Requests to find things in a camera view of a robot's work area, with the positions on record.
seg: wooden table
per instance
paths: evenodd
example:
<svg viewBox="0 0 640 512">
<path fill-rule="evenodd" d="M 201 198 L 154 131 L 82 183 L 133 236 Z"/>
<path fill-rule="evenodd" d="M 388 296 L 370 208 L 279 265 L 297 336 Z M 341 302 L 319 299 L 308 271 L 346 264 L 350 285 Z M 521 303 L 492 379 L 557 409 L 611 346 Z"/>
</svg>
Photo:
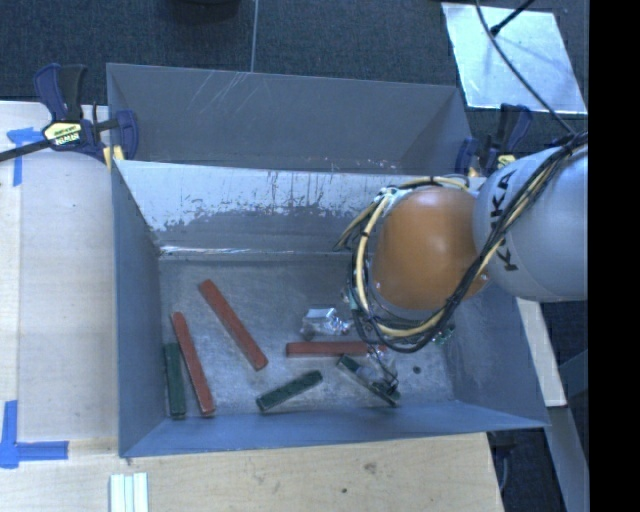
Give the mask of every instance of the wooden table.
<svg viewBox="0 0 640 512">
<path fill-rule="evenodd" d="M 38 129 L 47 122 L 48 112 L 40 104 L 0 102 L 0 150 L 13 147 L 4 139 L 7 130 L 26 126 Z M 95 169 L 96 183 L 107 182 L 108 171 L 89 157 L 51 150 L 25 157 L 23 164 L 25 184 L 18 187 L 12 185 L 13 162 L 0 164 L 0 405 L 20 397 L 21 441 L 52 440 L 57 432 L 71 434 L 66 437 L 70 441 L 68 460 L 22 462 L 18 469 L 0 469 L 0 511 L 108 510 L 110 475 L 137 472 L 148 475 L 149 504 L 154 512 L 504 510 L 484 433 L 312 448 L 119 458 L 113 414 L 116 364 L 111 326 L 94 319 L 91 328 L 87 328 L 74 318 L 80 310 L 86 315 L 86 304 L 92 301 L 102 301 L 104 305 L 96 314 L 104 316 L 105 309 L 112 314 L 108 299 L 112 296 L 109 276 L 113 262 L 105 256 L 112 241 L 104 231 L 97 238 L 94 236 L 95 243 L 90 243 L 92 235 L 86 232 L 85 224 L 80 235 L 89 238 L 82 243 L 68 244 L 65 249 L 64 244 L 52 239 L 55 250 L 47 250 L 38 248 L 25 226 L 21 230 L 24 187 L 34 186 L 33 180 L 38 176 L 35 169 L 59 173 L 62 181 L 52 181 L 49 188 L 74 179 L 72 171 L 78 166 Z M 91 215 L 96 214 L 95 205 L 105 199 L 97 198 L 96 190 L 92 191 L 91 201 L 86 201 Z M 65 218 L 68 222 L 77 221 L 76 207 L 82 199 L 78 198 L 78 205 L 65 202 L 67 193 L 77 190 L 67 187 L 60 192 L 62 195 L 54 194 L 57 206 L 53 206 L 58 209 L 52 208 L 51 218 L 41 219 L 43 226 L 57 219 L 50 226 L 57 231 L 62 229 L 59 223 Z M 27 216 L 35 218 L 34 211 L 28 210 Z M 103 230 L 110 223 L 110 216 L 102 216 L 97 222 Z M 60 258 L 75 262 L 75 284 L 65 284 L 55 275 L 54 260 Z M 23 261 L 30 265 L 28 278 L 21 274 Z M 88 262 L 88 269 L 83 262 Z M 99 286 L 104 289 L 87 299 L 87 283 L 82 276 L 95 271 L 95 265 L 100 265 L 103 279 Z M 44 335 L 30 332 L 36 322 L 29 323 L 20 316 L 20 301 L 31 300 L 24 291 L 34 276 L 57 290 L 62 303 L 52 305 L 58 314 L 43 315 L 37 322 L 48 345 L 40 340 Z M 82 290 L 85 295 L 80 297 L 85 297 L 85 304 L 65 305 L 68 294 L 73 296 Z M 536 306 L 521 303 L 528 318 L 525 324 L 529 336 L 541 340 L 534 350 L 534 360 L 539 372 L 542 369 L 548 376 L 541 378 L 545 399 L 549 405 L 561 405 L 564 395 L 561 387 L 558 390 L 557 368 L 547 357 L 550 346 L 544 329 L 540 330 L 542 317 Z M 69 325 L 78 332 L 70 332 Z M 105 338 L 113 343 L 106 343 L 107 349 Z M 101 370 L 89 372 L 86 367 Z M 81 375 L 82 385 L 78 386 L 74 377 L 67 378 L 69 375 L 75 375 L 76 380 Z"/>
</svg>

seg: wooden stick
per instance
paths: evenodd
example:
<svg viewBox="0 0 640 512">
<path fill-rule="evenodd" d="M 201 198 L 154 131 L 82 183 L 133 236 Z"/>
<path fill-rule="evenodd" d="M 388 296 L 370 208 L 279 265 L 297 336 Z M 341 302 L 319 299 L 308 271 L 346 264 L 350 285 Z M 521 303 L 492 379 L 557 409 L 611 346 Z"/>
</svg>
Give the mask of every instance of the wooden stick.
<svg viewBox="0 0 640 512">
<path fill-rule="evenodd" d="M 200 364 L 200 358 L 196 352 L 196 347 L 193 345 L 191 339 L 191 333 L 187 326 L 187 321 L 184 315 L 179 311 L 176 311 L 171 315 L 171 321 L 173 322 L 173 329 L 178 338 L 182 355 L 184 356 L 187 369 L 189 370 L 189 376 L 191 377 L 191 383 L 196 392 L 198 403 L 200 404 L 200 411 L 203 416 L 211 416 L 216 410 L 207 378 Z"/>
<path fill-rule="evenodd" d="M 236 342 L 244 356 L 258 371 L 267 366 L 269 362 L 249 331 L 235 314 L 231 306 L 224 298 L 218 287 L 210 279 L 200 283 L 200 293 L 218 315 L 220 322 Z"/>
<path fill-rule="evenodd" d="M 364 341 L 294 341 L 287 343 L 287 357 L 366 355 L 369 346 Z"/>
</svg>

